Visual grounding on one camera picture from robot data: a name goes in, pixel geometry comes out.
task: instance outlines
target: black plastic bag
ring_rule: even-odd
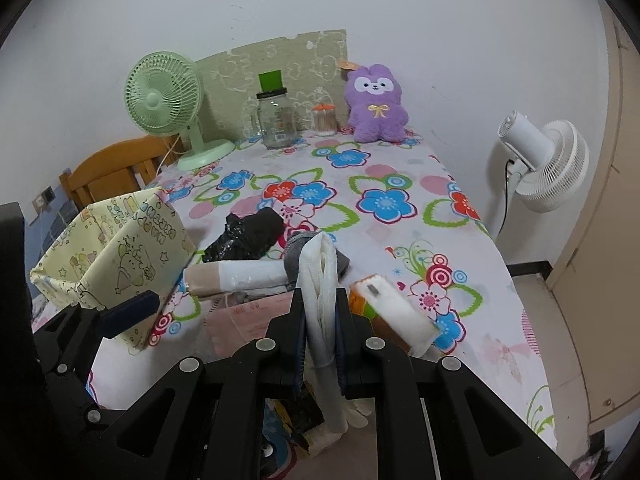
[[[284,232],[284,222],[270,207],[239,218],[226,217],[225,232],[204,251],[202,261],[259,260]]]

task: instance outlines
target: pink pouch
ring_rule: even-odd
[[[269,296],[221,310],[214,310],[204,320],[216,354],[231,357],[236,350],[267,333],[274,317],[289,312],[292,292]]]

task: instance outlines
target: plush toy eye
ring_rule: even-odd
[[[379,77],[378,84],[385,92],[391,92],[394,89],[394,84],[388,77]]]
[[[371,85],[371,79],[369,79],[368,77],[364,77],[363,75],[357,78],[353,84],[354,88],[358,92],[366,92],[369,85]]]

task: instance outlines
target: gray cloth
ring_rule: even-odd
[[[287,273],[289,283],[287,284],[287,290],[293,290],[296,288],[296,282],[298,280],[298,263],[300,261],[300,251],[302,247],[318,234],[318,231],[298,231],[287,240],[284,247],[284,270]],[[335,250],[335,255],[338,263],[338,277],[344,276],[349,267],[349,259],[342,254],[338,249]]]

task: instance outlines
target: electric fan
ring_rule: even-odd
[[[195,63],[173,52],[148,54],[127,77],[124,101],[131,119],[151,135],[180,134],[190,140],[191,149],[178,160],[183,171],[206,166],[234,149],[228,140],[202,140],[197,117],[202,95]]]
[[[528,209],[545,213],[558,208],[584,181],[589,148],[569,121],[552,121],[541,131],[513,111],[502,122],[498,137],[516,156],[506,168],[505,218],[514,194]],[[501,228],[494,221],[489,229],[494,240]]]

